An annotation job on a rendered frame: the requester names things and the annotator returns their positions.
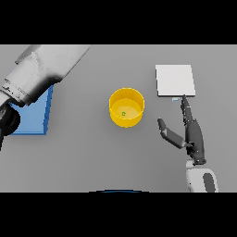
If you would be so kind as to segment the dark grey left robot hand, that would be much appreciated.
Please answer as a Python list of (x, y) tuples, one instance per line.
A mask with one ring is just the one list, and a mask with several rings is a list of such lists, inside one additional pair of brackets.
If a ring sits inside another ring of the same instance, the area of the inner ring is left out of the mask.
[(0, 110), (0, 150), (4, 138), (13, 133), (20, 124), (20, 115), (10, 104), (6, 104)]

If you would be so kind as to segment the pale square measuring scale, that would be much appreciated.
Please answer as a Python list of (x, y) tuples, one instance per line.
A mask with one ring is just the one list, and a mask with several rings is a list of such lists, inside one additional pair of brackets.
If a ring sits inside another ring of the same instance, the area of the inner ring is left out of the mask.
[(156, 65), (158, 97), (195, 97), (193, 72), (190, 65)]

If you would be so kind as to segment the blue tray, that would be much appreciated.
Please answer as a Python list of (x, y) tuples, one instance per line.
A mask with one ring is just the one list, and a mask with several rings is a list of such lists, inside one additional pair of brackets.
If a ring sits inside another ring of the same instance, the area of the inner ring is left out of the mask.
[(54, 86), (51, 86), (29, 106), (19, 107), (10, 103), (20, 115), (20, 124), (13, 135), (46, 135), (53, 91)]

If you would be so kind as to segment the yellow bowl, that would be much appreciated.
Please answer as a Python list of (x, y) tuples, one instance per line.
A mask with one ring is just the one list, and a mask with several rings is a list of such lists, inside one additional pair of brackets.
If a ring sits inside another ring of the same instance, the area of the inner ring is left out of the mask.
[(136, 126), (143, 117), (144, 98), (136, 89), (124, 87), (111, 94), (108, 103), (111, 120), (121, 128)]

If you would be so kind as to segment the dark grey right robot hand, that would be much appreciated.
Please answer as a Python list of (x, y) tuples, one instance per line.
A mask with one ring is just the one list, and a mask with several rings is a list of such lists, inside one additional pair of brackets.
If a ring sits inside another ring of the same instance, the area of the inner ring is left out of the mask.
[(191, 106), (184, 94), (181, 99), (181, 112), (185, 129), (185, 138), (169, 129), (162, 118), (157, 120), (161, 137), (178, 149), (185, 148), (187, 155), (193, 160), (193, 164), (204, 165), (206, 163), (204, 138), (198, 121), (193, 117)]

